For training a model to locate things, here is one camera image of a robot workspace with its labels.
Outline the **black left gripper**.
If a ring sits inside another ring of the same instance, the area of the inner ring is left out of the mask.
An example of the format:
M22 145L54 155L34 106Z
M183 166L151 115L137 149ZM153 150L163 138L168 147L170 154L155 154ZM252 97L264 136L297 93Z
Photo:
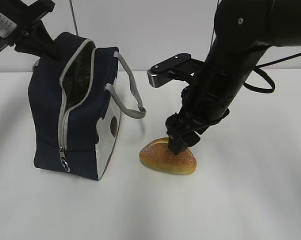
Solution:
M0 53L6 47L15 47L19 53L62 60L61 49L42 22L54 7L51 0L37 0L31 5L21 0L0 0Z

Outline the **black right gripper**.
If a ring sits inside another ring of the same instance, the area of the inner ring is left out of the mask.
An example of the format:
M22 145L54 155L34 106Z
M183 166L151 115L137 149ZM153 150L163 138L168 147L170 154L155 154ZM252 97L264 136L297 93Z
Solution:
M223 77L213 80L205 74L195 73L190 84L181 93L182 107L167 118L168 148L179 155L200 141L209 127L218 124L229 114L230 97L219 85Z

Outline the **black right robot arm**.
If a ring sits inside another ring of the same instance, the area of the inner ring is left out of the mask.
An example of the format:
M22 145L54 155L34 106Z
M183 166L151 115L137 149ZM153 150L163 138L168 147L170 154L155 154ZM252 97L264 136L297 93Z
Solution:
M203 63L182 91L180 111L166 120L168 147L176 155L229 114L242 87L275 91L258 66L271 47L301 46L301 0L223 0L214 16L216 38Z

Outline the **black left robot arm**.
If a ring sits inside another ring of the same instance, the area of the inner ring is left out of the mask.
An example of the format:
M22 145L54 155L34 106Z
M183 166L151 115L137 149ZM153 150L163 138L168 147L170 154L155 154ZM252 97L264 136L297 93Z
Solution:
M21 0L0 0L0 53L14 47L19 53L61 60L63 54L42 22L54 7L51 0L37 0L31 5Z

